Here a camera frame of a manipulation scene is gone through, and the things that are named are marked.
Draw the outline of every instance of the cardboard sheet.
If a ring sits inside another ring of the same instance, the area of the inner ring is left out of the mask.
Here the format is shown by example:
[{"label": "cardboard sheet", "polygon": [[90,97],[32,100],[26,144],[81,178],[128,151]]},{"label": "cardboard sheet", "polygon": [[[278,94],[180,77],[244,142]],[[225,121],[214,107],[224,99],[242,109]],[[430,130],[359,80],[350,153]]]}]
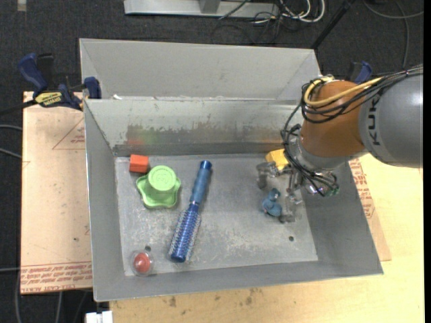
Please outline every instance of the cardboard sheet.
[{"label": "cardboard sheet", "polygon": [[[21,294],[92,286],[84,115],[24,110]],[[381,261],[391,259],[360,160],[350,162]]]}]

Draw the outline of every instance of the orange block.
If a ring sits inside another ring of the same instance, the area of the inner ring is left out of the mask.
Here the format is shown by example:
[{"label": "orange block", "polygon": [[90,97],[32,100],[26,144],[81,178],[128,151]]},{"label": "orange block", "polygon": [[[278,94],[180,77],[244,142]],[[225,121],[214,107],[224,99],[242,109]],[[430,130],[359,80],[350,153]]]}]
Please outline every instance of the orange block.
[{"label": "orange block", "polygon": [[146,155],[130,155],[129,171],[146,173],[148,170],[148,157]]}]

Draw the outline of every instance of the green cup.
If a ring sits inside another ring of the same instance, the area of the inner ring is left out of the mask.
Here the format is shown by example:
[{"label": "green cup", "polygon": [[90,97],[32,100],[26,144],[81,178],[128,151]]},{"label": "green cup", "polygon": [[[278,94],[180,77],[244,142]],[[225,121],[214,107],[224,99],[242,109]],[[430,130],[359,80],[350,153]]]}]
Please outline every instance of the green cup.
[{"label": "green cup", "polygon": [[181,181],[173,169],[159,165],[139,177],[136,185],[147,208],[171,208],[176,204]]}]

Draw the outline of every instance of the red ball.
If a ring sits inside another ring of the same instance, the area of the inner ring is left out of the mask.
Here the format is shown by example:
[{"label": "red ball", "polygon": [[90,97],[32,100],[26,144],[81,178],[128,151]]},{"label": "red ball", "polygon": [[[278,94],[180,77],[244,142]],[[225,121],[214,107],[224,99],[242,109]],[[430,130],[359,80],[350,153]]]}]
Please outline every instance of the red ball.
[{"label": "red ball", "polygon": [[133,267],[138,273],[146,273],[151,268],[151,260],[147,254],[140,252],[133,260]]}]

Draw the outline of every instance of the blue object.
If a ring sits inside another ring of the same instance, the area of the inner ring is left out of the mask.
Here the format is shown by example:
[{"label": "blue object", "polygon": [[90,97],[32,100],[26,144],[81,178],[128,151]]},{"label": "blue object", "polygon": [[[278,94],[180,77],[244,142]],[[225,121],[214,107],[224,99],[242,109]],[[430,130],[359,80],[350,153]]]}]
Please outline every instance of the blue object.
[{"label": "blue object", "polygon": [[102,90],[100,89],[99,82],[95,77],[87,77],[84,79],[84,86],[87,88],[91,99],[101,99]]},{"label": "blue object", "polygon": [[33,94],[35,98],[41,91],[46,90],[48,83],[42,76],[36,64],[36,54],[31,52],[24,56],[18,63],[18,70],[22,74],[25,80],[33,83],[37,90]]},{"label": "blue object", "polygon": [[[18,69],[25,80],[29,81],[30,83],[33,83],[36,86],[36,90],[33,93],[33,100],[35,100],[40,94],[50,93],[50,91],[47,91],[48,83],[38,69],[35,53],[31,52],[30,54],[24,56],[18,63]],[[102,92],[99,86],[99,82],[95,77],[85,78],[84,84],[80,85],[79,87],[86,87],[88,89],[88,92],[90,94],[89,98],[102,98]],[[82,100],[76,97],[73,94],[72,90],[69,91],[69,88],[65,84],[60,84],[58,89],[56,91],[53,91],[53,93],[55,92],[60,92],[61,96],[54,97],[54,102],[52,99],[47,98],[45,101],[39,102],[39,104],[44,108],[64,106],[66,108],[81,110]]]},{"label": "blue object", "polygon": [[368,81],[372,75],[372,69],[371,66],[365,62],[361,61],[362,67],[360,69],[359,74],[356,76],[354,83],[361,84],[365,81]]},{"label": "blue object", "polygon": [[169,249],[169,257],[176,262],[186,262],[190,259],[197,231],[201,224],[199,205],[202,203],[205,191],[208,187],[212,164],[204,160],[199,166],[199,171],[193,187],[189,208],[183,211],[176,224],[174,236]]},{"label": "blue object", "polygon": [[263,211],[273,217],[279,217],[281,215],[281,205],[276,203],[280,196],[280,191],[276,188],[272,188],[268,196],[262,201]]}]

